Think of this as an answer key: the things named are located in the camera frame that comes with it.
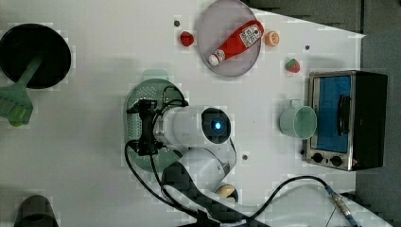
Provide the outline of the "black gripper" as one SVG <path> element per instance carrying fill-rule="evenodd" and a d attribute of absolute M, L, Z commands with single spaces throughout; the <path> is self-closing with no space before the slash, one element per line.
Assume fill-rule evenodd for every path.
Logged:
<path fill-rule="evenodd" d="M 130 140 L 127 146 L 137 148 L 139 156 L 157 154 L 162 144 L 155 139 L 153 134 L 154 121 L 158 117 L 157 101 L 153 99 L 139 99 L 134 107 L 126 110 L 127 114 L 139 114 L 141 119 L 141 135 L 139 140 Z"/>

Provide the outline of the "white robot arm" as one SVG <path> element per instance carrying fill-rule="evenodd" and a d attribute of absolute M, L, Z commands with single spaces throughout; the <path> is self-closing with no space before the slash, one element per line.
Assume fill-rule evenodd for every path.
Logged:
<path fill-rule="evenodd" d="M 139 98 L 127 106 L 126 116 L 129 125 L 140 125 L 128 135 L 126 161 L 154 176 L 159 192 L 133 173 L 150 194 L 195 218 L 195 227 L 268 227 L 223 182 L 236 165 L 232 125 L 223 110 L 178 98 Z"/>

